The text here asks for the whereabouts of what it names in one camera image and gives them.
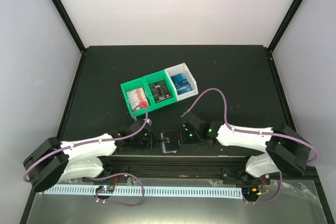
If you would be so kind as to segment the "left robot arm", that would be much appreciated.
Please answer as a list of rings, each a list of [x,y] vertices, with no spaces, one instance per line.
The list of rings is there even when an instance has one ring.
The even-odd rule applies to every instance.
[[[151,125],[150,119],[139,119],[129,127],[81,141],[50,137],[24,160],[23,180],[30,183],[36,193],[59,182],[82,177],[106,182],[112,177],[113,169],[103,163],[103,157],[152,148]]]

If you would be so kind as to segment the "green bin with red cards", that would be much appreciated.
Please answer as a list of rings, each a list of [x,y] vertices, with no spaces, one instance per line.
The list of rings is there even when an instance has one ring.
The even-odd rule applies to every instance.
[[[148,83],[143,77],[120,84],[131,117],[154,111],[154,100]]]

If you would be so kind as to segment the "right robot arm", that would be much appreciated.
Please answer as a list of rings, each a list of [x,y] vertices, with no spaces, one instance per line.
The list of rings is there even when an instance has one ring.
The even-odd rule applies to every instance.
[[[242,147],[259,151],[246,156],[241,165],[224,171],[237,184],[255,185],[267,174],[282,173],[299,177],[307,167],[312,146],[289,126],[278,129],[250,128],[228,125],[219,121],[206,122],[192,112],[182,116],[182,142],[219,143],[221,146]]]

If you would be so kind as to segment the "white bin with blue cards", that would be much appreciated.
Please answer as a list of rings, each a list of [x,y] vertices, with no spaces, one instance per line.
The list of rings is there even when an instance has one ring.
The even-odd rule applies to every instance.
[[[198,94],[197,83],[186,63],[164,69],[177,101],[182,101]]]

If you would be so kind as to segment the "green bin with black cards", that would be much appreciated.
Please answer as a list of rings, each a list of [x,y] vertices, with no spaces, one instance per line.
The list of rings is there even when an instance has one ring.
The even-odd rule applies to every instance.
[[[173,85],[164,70],[143,77],[146,87],[150,90],[150,99],[155,110],[177,101]]]

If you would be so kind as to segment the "black card holder wallet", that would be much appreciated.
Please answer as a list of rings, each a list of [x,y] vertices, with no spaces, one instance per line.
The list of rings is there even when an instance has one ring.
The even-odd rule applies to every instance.
[[[177,153],[180,150],[178,130],[163,130],[160,133],[160,145],[163,154]]]

